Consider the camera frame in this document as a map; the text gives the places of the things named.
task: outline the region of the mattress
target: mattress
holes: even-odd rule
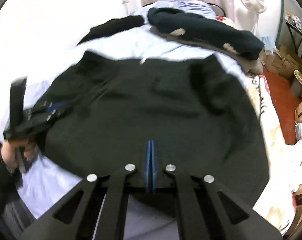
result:
[[[253,106],[256,105],[255,109],[258,117],[261,120],[263,133],[266,134],[269,129],[264,129],[264,122],[274,123],[273,119],[275,119],[275,121],[277,120],[277,122],[278,119],[275,110],[273,112],[271,111],[273,114],[272,118],[268,118],[266,120],[264,117],[262,118],[260,116],[261,93],[264,93],[266,90],[263,88],[263,86],[259,86],[259,90],[256,85],[254,85],[257,80],[259,80],[259,77],[248,78],[241,71],[241,67],[237,64],[237,62],[224,54],[199,47],[183,45],[173,41],[166,41],[152,34],[149,31],[151,26],[146,21],[147,10],[152,6],[172,7],[186,11],[191,10],[193,13],[198,13],[204,15],[205,17],[215,18],[215,13],[210,6],[205,3],[196,4],[192,2],[190,3],[190,7],[188,7],[188,2],[160,1],[154,3],[153,5],[144,7],[135,12],[134,15],[142,15],[145,18],[145,25],[117,33],[110,37],[88,41],[72,49],[65,56],[64,63],[56,66],[55,70],[51,73],[51,78],[27,87],[24,97],[24,107],[32,107],[48,89],[55,77],[65,71],[69,66],[77,63],[82,58],[86,50],[90,50],[112,60],[138,58],[141,60],[141,64],[147,58],[183,61],[192,58],[206,58],[214,53],[221,63],[223,69],[227,73],[234,75],[239,80],[243,88],[247,90]],[[269,109],[272,108],[274,109],[273,105],[269,104]],[[9,112],[7,111],[2,122],[2,128],[0,131],[1,136],[8,117]],[[282,133],[280,129],[278,134],[280,139],[277,141],[280,143],[280,145],[282,145]],[[36,150],[38,155],[33,160],[29,171],[25,174],[22,174],[23,183],[17,185],[17,190],[26,206],[37,219],[52,205],[54,205],[63,195],[65,195],[72,187],[74,187],[81,180],[81,178],[63,170],[51,160],[43,156],[38,149]],[[270,152],[275,152],[275,150],[270,148],[268,151],[269,156],[271,156]],[[287,189],[285,191],[286,201],[283,202],[284,204],[282,204],[282,206],[285,206],[285,208],[287,208],[289,211],[286,212],[286,215],[279,219],[279,221],[272,223],[279,230],[282,230],[284,220],[289,223],[294,217],[292,202],[290,204],[288,203],[288,198],[291,194],[290,187],[286,187],[286,184],[284,187]],[[266,207],[265,197],[263,194],[262,200],[258,200],[254,209],[268,221],[273,219],[268,219],[269,212],[267,210],[270,210],[271,208],[269,205]],[[132,198],[129,198],[125,239],[139,239],[139,237],[142,235],[143,239],[158,239],[159,235],[161,235],[161,238],[163,238],[165,235],[170,235],[170,237],[166,237],[166,239],[179,238],[176,221],[174,218],[160,213],[159,211],[139,203]]]

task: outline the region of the blue strip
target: blue strip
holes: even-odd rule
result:
[[[64,106],[66,103],[64,102],[58,102],[58,103],[54,103],[52,104],[52,106],[47,108],[47,113],[53,111],[54,109],[57,109],[58,107]]]
[[[155,149],[154,141],[151,141],[151,152],[152,152],[152,192],[156,189],[156,169],[155,169]]]
[[[144,188],[149,192],[149,170],[150,170],[150,141],[148,141],[146,152],[146,169],[144,170]]]

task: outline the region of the red floor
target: red floor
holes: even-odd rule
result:
[[[294,110],[301,100],[293,95],[290,90],[290,82],[286,78],[269,72],[265,67],[264,74],[270,88],[274,108],[278,114],[285,143],[294,145],[296,143]]]

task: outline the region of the cardboard box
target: cardboard box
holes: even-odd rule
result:
[[[265,54],[264,61],[267,70],[289,80],[294,76],[294,70],[302,73],[302,59],[293,52],[288,53],[285,46],[281,46],[273,55]]]
[[[286,79],[291,79],[292,76],[294,76],[294,70],[298,70],[299,68],[296,66],[296,65],[292,65],[290,63],[289,60],[287,60],[287,58],[289,57],[290,55],[287,55],[283,64],[282,64],[282,67],[280,68],[280,70],[278,71],[278,74],[282,77],[285,77]]]
[[[285,235],[290,236],[294,232],[296,227],[301,223],[301,221],[302,221],[302,204],[296,206],[294,220],[288,231],[285,233]]]

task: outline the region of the dark gray cloth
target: dark gray cloth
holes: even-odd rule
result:
[[[121,19],[111,19],[104,24],[92,27],[90,32],[84,36],[81,41],[79,41],[78,45],[86,41],[108,37],[119,32],[140,27],[143,23],[144,19],[141,15],[127,16]]]
[[[183,36],[173,36],[166,33],[160,33],[156,26],[152,26],[150,28],[150,31],[160,37],[165,38],[167,41],[175,41],[182,44],[187,44],[191,46],[201,47],[204,49],[209,49],[213,51],[217,51],[220,53],[223,53],[225,55],[228,55],[229,57],[233,58],[242,68],[242,71],[244,73],[251,72],[256,75],[262,75],[263,74],[263,65],[259,59],[256,60],[248,60],[240,55],[235,55],[226,49],[219,49],[211,44],[205,43],[203,41],[188,41],[183,39]]]
[[[171,187],[163,167],[174,163],[197,178],[214,175],[250,206],[269,180],[255,111],[214,55],[148,58],[141,65],[86,51],[35,106],[72,100],[72,112],[36,141],[44,155],[79,177],[109,176],[134,163],[139,172],[129,178],[131,186],[160,190]],[[148,140],[155,142],[154,176],[145,176]]]
[[[174,8],[150,8],[148,21],[160,33],[178,31],[176,35],[184,40],[206,42],[220,49],[232,47],[248,60],[258,59],[264,47],[264,43],[249,31],[236,30],[222,22]]]
[[[9,194],[1,217],[16,239],[36,220],[17,192]]]

